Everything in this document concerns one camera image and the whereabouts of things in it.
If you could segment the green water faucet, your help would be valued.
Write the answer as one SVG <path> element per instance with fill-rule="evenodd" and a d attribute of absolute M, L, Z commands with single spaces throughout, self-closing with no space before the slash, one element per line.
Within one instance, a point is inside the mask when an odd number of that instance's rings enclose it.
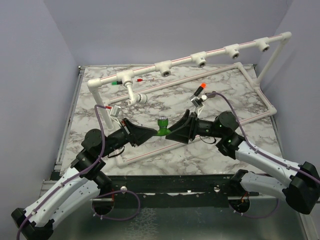
<path fill-rule="evenodd" d="M 157 120 L 157 125 L 159 127 L 159 130 L 157 131 L 156 136 L 166 136 L 171 132 L 168 129 L 169 119 L 166 116 L 160 116 Z"/>

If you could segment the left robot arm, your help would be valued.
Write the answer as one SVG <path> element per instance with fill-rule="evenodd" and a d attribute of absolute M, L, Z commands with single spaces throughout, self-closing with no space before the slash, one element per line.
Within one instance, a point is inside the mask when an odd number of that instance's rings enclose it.
<path fill-rule="evenodd" d="M 140 146 L 157 134 L 157 130 L 138 126 L 124 119 L 120 129 L 105 136 L 104 129 L 91 129 L 79 152 L 63 176 L 38 200 L 26 208 L 16 208 L 11 217 L 18 232 L 27 240 L 47 240 L 54 229 L 85 202 L 106 197 L 113 189 L 111 179 L 102 172 L 103 157 L 130 143 Z"/>

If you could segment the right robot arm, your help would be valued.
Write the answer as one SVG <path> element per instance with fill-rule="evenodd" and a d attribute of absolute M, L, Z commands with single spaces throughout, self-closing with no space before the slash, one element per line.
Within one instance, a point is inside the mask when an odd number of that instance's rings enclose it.
<path fill-rule="evenodd" d="M 286 203 L 295 211 L 309 215 L 320 197 L 320 176 L 310 162 L 303 164 L 270 154 L 236 133 L 240 127 L 230 111 L 220 113 L 214 121 L 201 120 L 195 112 L 186 110 L 183 117 L 169 128 L 167 140 L 187 144 L 196 136 L 219 139 L 218 151 L 226 157 L 248 163 L 265 172 L 239 171 L 229 189 L 240 196 L 244 192 L 269 195 Z"/>

